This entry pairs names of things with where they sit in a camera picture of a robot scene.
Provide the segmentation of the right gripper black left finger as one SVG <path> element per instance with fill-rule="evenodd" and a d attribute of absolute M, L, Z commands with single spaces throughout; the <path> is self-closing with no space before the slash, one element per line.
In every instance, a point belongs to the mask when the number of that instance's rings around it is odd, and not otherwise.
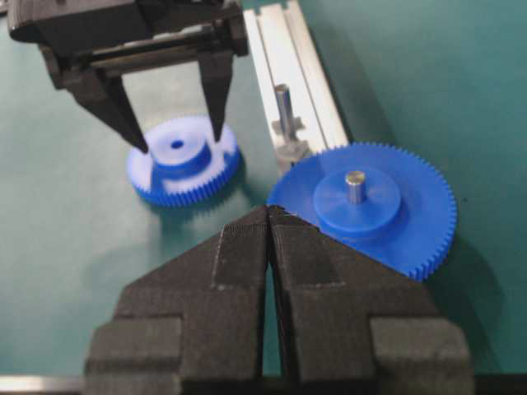
<path fill-rule="evenodd" d="M 91 340 L 85 393 L 257 393 L 267 247 L 257 207 L 128 284 Z"/>

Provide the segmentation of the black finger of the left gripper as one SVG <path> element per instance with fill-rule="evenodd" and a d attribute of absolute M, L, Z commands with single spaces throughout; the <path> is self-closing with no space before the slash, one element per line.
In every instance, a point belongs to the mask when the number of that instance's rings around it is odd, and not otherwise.
<path fill-rule="evenodd" d="M 80 106 L 114 129 L 125 141 L 148 153 L 121 77 L 107 77 L 92 68 L 82 70 L 73 75 L 72 95 Z"/>
<path fill-rule="evenodd" d="M 226 102 L 233 75 L 232 63 L 232 52 L 203 52 L 198 55 L 203 93 L 216 142 L 222 137 Z"/>

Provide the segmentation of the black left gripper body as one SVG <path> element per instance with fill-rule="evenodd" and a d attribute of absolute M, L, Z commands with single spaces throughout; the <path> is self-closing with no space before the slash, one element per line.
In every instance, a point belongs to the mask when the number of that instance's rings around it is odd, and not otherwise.
<path fill-rule="evenodd" d="M 191 26 L 211 26 L 238 56 L 248 54 L 238 1 L 9 1 L 13 40 L 44 46 L 60 60 Z"/>

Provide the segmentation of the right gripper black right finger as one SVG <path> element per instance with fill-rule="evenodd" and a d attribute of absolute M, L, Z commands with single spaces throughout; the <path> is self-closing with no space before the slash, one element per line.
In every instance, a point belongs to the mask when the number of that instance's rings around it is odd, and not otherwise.
<path fill-rule="evenodd" d="M 426 287 L 268 208 L 282 367 L 299 394 L 470 394 L 463 331 Z"/>

